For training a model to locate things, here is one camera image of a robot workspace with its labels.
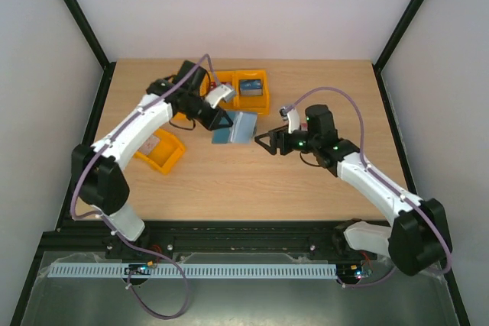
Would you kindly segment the teal leather card holder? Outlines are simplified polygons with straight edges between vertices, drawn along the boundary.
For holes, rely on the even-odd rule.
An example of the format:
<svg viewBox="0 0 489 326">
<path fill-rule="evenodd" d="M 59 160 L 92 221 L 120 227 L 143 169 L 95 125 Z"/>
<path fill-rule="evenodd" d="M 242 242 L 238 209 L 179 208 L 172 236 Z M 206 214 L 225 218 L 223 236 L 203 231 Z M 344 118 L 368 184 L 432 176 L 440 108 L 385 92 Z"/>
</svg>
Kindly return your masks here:
<svg viewBox="0 0 489 326">
<path fill-rule="evenodd" d="M 257 132 L 257 113 L 248 111 L 229 111 L 233 120 L 231 127 L 213 132 L 213 144 L 249 144 Z"/>
</svg>

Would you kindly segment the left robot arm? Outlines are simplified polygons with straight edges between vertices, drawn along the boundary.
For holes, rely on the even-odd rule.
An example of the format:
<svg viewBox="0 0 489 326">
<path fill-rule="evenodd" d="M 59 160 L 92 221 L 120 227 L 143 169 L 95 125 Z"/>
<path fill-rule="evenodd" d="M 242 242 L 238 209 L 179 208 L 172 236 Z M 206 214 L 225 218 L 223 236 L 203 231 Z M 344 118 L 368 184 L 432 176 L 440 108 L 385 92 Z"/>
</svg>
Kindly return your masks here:
<svg viewBox="0 0 489 326">
<path fill-rule="evenodd" d="M 232 85 L 217 79 L 215 88 L 206 95 L 199 92 L 207 73 L 214 72 L 211 66 L 203 68 L 200 63 L 185 61 L 173 78 L 152 82 L 134 110 L 102 139 L 73 149 L 70 201 L 73 220 L 83 219 L 76 213 L 76 203 L 82 200 L 92 207 L 91 215 L 99 216 L 125 240 L 135 242 L 143 234 L 144 221 L 128 202 L 130 189 L 125 167 L 144 142 L 177 114 L 200 123 L 208 131 L 233 125 L 220 105 L 236 96 Z"/>
</svg>

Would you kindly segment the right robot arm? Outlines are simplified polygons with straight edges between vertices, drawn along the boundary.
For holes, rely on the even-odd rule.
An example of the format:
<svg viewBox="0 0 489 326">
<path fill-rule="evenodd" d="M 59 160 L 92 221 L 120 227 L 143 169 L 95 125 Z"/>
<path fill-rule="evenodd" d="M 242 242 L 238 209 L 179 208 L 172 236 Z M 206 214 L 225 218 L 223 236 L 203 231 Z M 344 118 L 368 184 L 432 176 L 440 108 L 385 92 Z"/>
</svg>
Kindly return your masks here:
<svg viewBox="0 0 489 326">
<path fill-rule="evenodd" d="M 271 155 L 286 156 L 293 151 L 313 155 L 314 167 L 328 170 L 355 188 L 387 220 L 386 226 L 358 219 L 345 222 L 333 240 L 339 257 L 348 259 L 366 250 L 389 258 L 408 276 L 436 263 L 444 265 L 442 273 L 451 269 L 452 243 L 439 201 L 405 190 L 372 165 L 361 147 L 340 138 L 327 105 L 309 106 L 305 125 L 292 106 L 281 108 L 280 115 L 286 125 L 256 136 L 257 144 Z"/>
</svg>

